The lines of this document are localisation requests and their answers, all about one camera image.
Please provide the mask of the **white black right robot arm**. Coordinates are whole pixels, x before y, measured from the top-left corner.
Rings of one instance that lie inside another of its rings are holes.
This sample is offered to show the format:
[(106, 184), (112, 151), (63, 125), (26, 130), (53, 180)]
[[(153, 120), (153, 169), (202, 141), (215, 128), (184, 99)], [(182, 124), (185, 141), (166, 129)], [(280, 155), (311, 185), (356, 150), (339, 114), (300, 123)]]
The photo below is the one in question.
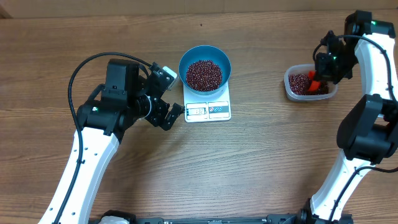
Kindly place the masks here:
[(338, 128), (340, 151), (331, 171), (294, 223), (352, 223), (342, 210), (355, 188), (369, 171), (387, 171), (378, 164), (397, 150), (395, 38), (393, 23), (355, 11), (345, 19), (344, 34), (330, 30), (322, 38), (325, 53), (313, 52), (316, 81), (337, 84), (359, 65), (363, 96)]

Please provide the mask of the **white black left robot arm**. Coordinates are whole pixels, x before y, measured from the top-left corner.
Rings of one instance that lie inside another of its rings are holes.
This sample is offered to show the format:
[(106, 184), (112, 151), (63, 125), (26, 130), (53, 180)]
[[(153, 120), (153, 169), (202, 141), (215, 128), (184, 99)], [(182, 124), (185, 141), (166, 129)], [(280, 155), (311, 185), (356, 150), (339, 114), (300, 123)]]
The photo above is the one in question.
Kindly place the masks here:
[(108, 62), (106, 81), (75, 110), (77, 123), (67, 165), (41, 223), (88, 223), (105, 170), (124, 133), (144, 118), (169, 130), (183, 107), (161, 99), (177, 81), (169, 67), (131, 60)]

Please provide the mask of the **orange measuring scoop blue handle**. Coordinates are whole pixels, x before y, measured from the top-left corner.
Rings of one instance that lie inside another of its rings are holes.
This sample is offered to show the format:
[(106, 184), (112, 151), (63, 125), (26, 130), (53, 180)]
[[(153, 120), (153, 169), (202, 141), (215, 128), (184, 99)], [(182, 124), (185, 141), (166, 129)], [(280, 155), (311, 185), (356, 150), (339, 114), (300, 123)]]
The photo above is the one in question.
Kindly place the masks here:
[(317, 91), (319, 89), (321, 83), (314, 79), (315, 78), (315, 71), (309, 71), (308, 72), (308, 77), (309, 77), (309, 79), (311, 81), (311, 84), (310, 84), (310, 86), (308, 88), (308, 92)]

